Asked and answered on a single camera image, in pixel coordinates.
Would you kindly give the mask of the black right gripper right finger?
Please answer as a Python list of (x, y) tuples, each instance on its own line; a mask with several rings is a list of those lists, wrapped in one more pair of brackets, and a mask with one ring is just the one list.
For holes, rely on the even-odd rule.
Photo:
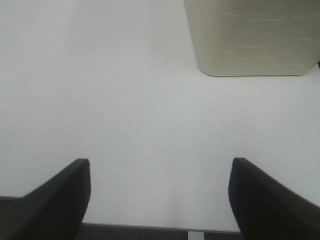
[(228, 198), (245, 240), (318, 240), (320, 208), (246, 158), (232, 161)]

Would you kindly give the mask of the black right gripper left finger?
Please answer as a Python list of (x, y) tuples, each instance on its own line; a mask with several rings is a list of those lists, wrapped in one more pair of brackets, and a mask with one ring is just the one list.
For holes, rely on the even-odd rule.
[(32, 192), (1, 207), (0, 238), (73, 240), (90, 196), (90, 162), (79, 158)]

